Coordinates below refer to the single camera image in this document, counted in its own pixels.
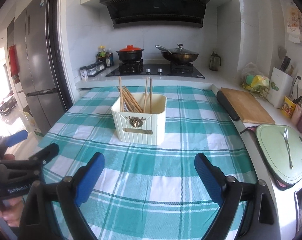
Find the person's left hand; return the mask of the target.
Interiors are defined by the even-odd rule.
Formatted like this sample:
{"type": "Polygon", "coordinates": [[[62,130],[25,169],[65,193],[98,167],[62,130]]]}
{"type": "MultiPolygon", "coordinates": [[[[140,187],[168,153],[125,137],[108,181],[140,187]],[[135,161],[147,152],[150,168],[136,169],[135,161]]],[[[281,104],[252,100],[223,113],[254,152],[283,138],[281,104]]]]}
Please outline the person's left hand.
{"type": "Polygon", "coordinates": [[[3,218],[10,227],[19,227],[24,209],[23,197],[9,199],[8,203],[9,208],[5,211],[0,210],[0,218],[3,218]]]}

